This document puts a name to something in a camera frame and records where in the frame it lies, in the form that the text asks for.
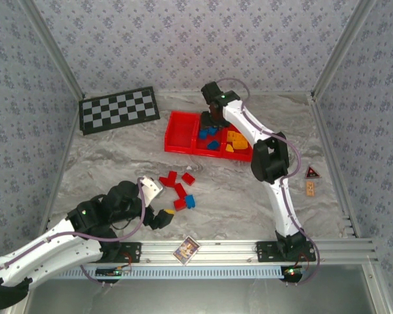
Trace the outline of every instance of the blue lego brick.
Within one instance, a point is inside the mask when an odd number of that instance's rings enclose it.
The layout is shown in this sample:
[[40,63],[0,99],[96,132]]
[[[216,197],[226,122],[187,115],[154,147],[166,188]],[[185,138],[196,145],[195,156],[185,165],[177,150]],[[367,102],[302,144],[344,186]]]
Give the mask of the blue lego brick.
[[186,195],[185,202],[188,209],[195,208],[195,200],[193,195]]
[[219,148],[219,146],[220,146],[220,143],[218,143],[218,141],[212,141],[210,144],[207,145],[207,148],[215,150],[215,149]]
[[208,135],[208,129],[200,130],[199,131],[199,138],[206,139]]
[[217,133],[217,131],[218,131],[217,128],[213,128],[212,126],[210,126],[210,128],[208,129],[208,134],[214,136]]

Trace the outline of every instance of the checkerboard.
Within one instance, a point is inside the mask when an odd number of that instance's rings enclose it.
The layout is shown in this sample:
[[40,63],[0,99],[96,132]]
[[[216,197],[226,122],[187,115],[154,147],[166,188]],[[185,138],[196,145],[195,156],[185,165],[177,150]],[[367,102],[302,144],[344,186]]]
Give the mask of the checkerboard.
[[83,135],[160,119],[152,87],[82,100],[79,107]]

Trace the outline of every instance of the red tray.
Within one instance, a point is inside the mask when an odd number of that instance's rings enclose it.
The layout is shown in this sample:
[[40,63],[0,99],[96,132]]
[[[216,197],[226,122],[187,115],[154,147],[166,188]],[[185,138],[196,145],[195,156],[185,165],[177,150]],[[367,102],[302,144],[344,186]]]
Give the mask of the red tray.
[[[253,150],[250,146],[247,149],[235,150],[234,152],[225,150],[227,131],[238,132],[234,126],[223,128],[214,136],[207,136],[207,139],[198,138],[199,130],[200,113],[172,111],[164,134],[164,151],[251,162]],[[207,145],[215,140],[220,143],[219,148],[216,150],[208,149]]]

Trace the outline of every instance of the patterned wallpaper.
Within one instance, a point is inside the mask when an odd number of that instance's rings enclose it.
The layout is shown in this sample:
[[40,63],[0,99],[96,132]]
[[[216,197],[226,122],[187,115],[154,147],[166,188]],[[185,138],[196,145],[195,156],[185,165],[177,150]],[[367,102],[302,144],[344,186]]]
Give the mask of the patterned wallpaper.
[[364,237],[393,292],[393,0],[377,1],[320,100]]
[[0,1],[0,254],[37,236],[76,106],[17,0]]
[[84,93],[309,91],[358,0],[35,0]]

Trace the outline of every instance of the triangular sticker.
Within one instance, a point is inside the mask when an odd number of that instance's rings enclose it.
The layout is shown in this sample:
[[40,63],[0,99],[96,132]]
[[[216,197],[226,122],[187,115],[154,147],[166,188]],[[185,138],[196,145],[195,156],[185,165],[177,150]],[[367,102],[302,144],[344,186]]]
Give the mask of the triangular sticker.
[[311,168],[311,166],[309,166],[306,172],[306,179],[314,179],[314,178],[320,178],[320,175],[316,170],[314,170],[313,168]]

